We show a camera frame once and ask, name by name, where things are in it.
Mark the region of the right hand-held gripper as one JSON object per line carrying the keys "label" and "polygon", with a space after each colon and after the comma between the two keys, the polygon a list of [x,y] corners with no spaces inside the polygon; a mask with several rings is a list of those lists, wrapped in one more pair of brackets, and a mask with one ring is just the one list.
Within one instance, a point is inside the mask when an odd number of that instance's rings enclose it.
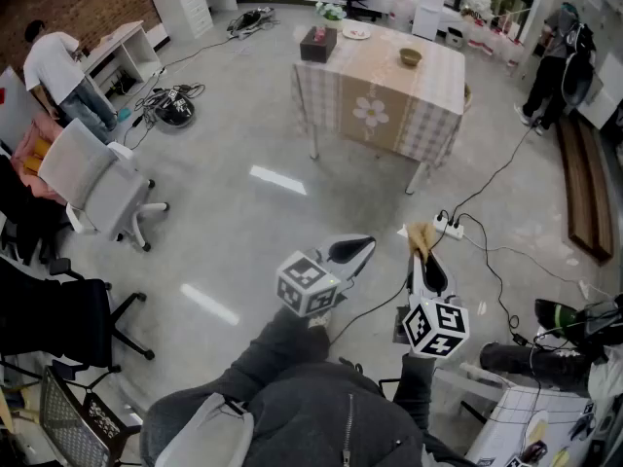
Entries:
{"label": "right hand-held gripper", "polygon": [[457,295],[456,279],[437,254],[430,254],[427,263],[433,274],[431,291],[425,286],[420,252],[411,256],[409,268],[408,303],[397,309],[392,340],[409,345],[418,357],[449,359],[470,337],[469,315]]}

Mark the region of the beige cleaning cloth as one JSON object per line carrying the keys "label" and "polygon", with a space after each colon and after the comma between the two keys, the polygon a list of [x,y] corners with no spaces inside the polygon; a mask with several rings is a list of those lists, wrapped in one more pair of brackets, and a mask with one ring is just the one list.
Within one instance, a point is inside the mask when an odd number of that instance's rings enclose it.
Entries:
{"label": "beige cleaning cloth", "polygon": [[435,243],[436,230],[431,223],[417,222],[406,226],[410,254],[419,256],[427,263],[430,251]]}

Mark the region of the person's left forearm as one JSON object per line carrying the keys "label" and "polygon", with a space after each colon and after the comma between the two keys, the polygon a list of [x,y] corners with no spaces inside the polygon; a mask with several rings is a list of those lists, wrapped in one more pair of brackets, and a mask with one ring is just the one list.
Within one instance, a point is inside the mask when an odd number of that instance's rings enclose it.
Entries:
{"label": "person's left forearm", "polygon": [[328,357],[328,329],[309,329],[310,318],[281,308],[259,336],[207,388],[236,402],[250,402],[285,371]]}

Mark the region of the person's right forearm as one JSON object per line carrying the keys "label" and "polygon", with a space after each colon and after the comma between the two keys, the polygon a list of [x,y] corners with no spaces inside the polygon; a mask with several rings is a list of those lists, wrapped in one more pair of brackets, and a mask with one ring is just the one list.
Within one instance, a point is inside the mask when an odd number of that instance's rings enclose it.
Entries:
{"label": "person's right forearm", "polygon": [[420,430],[429,426],[431,385],[435,360],[411,353],[402,357],[402,370],[393,403],[405,410]]}

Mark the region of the black roll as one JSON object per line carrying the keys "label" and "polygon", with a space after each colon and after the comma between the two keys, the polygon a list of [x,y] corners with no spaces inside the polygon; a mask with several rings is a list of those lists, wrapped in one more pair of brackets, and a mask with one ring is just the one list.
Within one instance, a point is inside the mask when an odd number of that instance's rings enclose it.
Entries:
{"label": "black roll", "polygon": [[486,371],[531,377],[542,386],[588,395],[591,362],[573,349],[549,351],[490,342],[481,349],[479,363]]}

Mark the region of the brown wooden bench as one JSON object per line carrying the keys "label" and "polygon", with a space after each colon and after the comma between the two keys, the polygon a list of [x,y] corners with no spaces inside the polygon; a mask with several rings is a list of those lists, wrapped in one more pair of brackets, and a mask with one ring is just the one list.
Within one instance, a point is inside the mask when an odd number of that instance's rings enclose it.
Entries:
{"label": "brown wooden bench", "polygon": [[567,192],[568,238],[602,265],[614,256],[605,171],[593,130],[563,115],[556,123]]}

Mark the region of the black tissue box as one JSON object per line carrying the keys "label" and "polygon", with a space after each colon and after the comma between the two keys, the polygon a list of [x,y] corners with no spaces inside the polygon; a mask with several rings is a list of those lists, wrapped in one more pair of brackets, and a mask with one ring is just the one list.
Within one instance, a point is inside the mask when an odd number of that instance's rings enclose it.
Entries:
{"label": "black tissue box", "polygon": [[316,63],[326,63],[337,45],[337,30],[326,28],[325,40],[315,42],[313,35],[316,26],[313,26],[300,43],[300,59]]}

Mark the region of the black shell seat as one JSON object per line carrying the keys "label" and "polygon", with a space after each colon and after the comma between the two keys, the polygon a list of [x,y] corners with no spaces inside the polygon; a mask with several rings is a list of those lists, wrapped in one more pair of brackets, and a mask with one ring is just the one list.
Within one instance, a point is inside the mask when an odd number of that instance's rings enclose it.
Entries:
{"label": "black shell seat", "polygon": [[566,62],[561,93],[565,104],[577,107],[586,97],[593,82],[595,52],[575,52]]}

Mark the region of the flower bouquet in cream pot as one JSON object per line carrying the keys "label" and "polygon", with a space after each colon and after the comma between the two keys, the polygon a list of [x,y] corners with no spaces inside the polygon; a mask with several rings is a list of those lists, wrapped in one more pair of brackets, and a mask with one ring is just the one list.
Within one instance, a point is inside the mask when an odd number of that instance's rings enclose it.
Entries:
{"label": "flower bouquet in cream pot", "polygon": [[342,6],[320,1],[315,4],[315,12],[320,16],[322,26],[336,30],[343,28],[344,20],[348,15]]}

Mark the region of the row of water jugs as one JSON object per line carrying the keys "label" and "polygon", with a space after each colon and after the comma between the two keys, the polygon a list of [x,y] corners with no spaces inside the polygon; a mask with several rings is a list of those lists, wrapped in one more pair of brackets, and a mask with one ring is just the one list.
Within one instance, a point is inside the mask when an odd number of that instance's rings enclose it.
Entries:
{"label": "row of water jugs", "polygon": [[509,68],[519,65],[525,48],[514,34],[490,27],[480,18],[465,16],[463,20],[464,36],[468,47],[490,59],[503,62]]}

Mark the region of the white office chair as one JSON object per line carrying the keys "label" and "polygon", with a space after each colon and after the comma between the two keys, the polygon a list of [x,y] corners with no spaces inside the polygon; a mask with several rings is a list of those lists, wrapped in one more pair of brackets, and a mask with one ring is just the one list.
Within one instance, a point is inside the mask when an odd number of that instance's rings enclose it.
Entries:
{"label": "white office chair", "polygon": [[143,175],[132,149],[100,141],[78,119],[55,139],[38,176],[65,201],[65,212],[77,234],[99,234],[121,241],[131,235],[143,251],[151,250],[139,217],[167,212],[166,202],[149,202],[155,181]]}

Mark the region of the white water dispenser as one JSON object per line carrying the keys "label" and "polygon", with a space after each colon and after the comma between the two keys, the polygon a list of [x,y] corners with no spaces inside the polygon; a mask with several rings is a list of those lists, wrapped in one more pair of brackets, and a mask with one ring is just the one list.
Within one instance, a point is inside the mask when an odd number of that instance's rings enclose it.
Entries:
{"label": "white water dispenser", "polygon": [[445,0],[417,0],[412,33],[434,41],[441,21]]}

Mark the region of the small white desk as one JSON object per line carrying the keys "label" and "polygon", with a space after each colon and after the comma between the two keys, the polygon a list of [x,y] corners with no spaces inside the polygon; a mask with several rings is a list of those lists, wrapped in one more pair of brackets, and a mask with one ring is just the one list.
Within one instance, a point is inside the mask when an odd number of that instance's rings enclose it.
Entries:
{"label": "small white desk", "polygon": [[124,75],[136,83],[146,83],[162,71],[161,61],[142,23],[135,21],[121,25],[80,59],[82,70],[102,97]]}

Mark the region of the grey mesh chair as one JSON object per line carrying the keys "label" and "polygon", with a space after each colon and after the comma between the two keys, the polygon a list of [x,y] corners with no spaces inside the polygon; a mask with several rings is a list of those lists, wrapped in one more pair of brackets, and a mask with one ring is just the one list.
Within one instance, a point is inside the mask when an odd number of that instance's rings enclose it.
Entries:
{"label": "grey mesh chair", "polygon": [[127,425],[83,385],[45,368],[41,380],[39,420],[47,438],[69,467],[124,467],[123,452],[139,425]]}

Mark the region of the pink cloth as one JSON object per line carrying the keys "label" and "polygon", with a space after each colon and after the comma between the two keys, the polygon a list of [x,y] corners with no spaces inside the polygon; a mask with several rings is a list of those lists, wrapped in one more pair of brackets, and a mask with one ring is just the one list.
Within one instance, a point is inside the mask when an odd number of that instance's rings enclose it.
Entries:
{"label": "pink cloth", "polygon": [[37,114],[11,156],[11,165],[33,196],[64,205],[66,201],[38,175],[43,159],[61,132],[62,128],[48,114]]}

